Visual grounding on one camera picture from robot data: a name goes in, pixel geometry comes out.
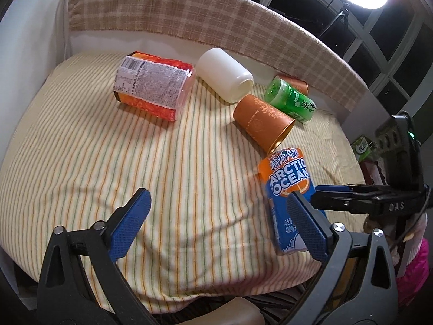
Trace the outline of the green paper bag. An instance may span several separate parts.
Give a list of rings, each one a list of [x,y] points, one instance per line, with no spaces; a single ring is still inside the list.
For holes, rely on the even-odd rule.
[[[376,143],[365,135],[361,135],[354,140],[351,147],[358,163],[375,158]]]

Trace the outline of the orange can at back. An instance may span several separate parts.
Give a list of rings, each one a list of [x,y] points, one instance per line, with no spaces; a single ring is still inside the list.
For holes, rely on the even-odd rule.
[[[301,92],[303,95],[309,94],[309,86],[308,83],[291,76],[287,76],[284,74],[277,75],[280,79],[284,80],[288,85]]]

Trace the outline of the orange labelled snack cup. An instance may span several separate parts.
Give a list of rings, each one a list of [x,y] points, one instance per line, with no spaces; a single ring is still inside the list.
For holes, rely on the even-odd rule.
[[[189,63],[135,51],[118,67],[113,91],[117,101],[175,122],[194,83]]]

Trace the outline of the blue orange Arctic Ocean can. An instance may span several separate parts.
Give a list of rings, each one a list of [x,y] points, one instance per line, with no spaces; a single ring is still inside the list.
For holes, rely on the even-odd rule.
[[[277,251],[280,254],[305,252],[307,247],[286,207],[287,198],[293,191],[301,193],[306,200],[316,192],[302,150],[284,148],[275,151],[259,163],[258,173],[269,201]]]

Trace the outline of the green drink can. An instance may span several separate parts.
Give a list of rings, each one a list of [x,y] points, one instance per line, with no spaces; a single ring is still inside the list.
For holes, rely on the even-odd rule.
[[[310,121],[316,104],[280,77],[275,77],[266,89],[264,100],[299,122]]]

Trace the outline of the striped yellow table cloth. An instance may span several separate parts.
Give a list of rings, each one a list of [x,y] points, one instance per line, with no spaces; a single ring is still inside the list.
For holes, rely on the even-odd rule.
[[[147,189],[152,207],[118,266],[154,314],[200,296],[294,287],[319,263],[280,254],[258,176],[261,148],[201,81],[175,122],[116,101],[119,53],[80,53],[48,76],[1,168],[1,246],[32,278],[52,230],[89,228]]]

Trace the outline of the orange paper cup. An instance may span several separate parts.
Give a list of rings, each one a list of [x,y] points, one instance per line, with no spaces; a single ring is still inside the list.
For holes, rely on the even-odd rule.
[[[251,94],[238,102],[233,119],[267,155],[277,149],[295,124],[294,118]]]

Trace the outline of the plaid beige sill cloth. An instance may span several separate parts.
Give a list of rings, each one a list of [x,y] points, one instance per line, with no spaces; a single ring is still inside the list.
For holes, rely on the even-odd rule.
[[[70,30],[150,32],[223,48],[307,82],[353,110],[368,87],[302,27],[250,0],[69,0]]]

